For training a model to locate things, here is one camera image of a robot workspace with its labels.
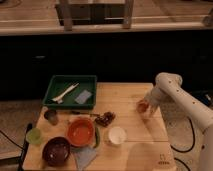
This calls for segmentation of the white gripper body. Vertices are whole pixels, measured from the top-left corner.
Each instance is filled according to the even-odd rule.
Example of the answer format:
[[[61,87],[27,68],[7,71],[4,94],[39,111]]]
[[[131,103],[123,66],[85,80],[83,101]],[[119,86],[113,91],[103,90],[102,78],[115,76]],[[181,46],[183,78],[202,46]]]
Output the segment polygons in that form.
[[[153,87],[144,97],[149,105],[154,108],[166,98],[167,94],[163,92],[158,86]]]

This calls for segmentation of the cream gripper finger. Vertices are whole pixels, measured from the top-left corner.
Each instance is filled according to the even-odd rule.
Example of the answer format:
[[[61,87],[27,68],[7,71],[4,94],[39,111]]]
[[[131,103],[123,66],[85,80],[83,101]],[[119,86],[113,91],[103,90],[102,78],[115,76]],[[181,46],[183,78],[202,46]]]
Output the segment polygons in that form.
[[[155,114],[155,112],[156,112],[156,110],[157,110],[157,107],[156,106],[151,106],[151,107],[149,107],[149,111],[148,111],[148,116],[149,117],[152,117],[154,114]]]

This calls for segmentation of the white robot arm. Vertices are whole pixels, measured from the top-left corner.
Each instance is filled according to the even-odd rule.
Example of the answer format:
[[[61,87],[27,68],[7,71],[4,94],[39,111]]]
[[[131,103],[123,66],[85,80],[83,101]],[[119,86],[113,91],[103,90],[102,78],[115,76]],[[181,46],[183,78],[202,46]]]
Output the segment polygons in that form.
[[[182,77],[161,72],[155,78],[155,86],[145,95],[150,110],[169,96],[193,120],[203,133],[203,144],[197,171],[213,171],[213,110],[181,88]]]

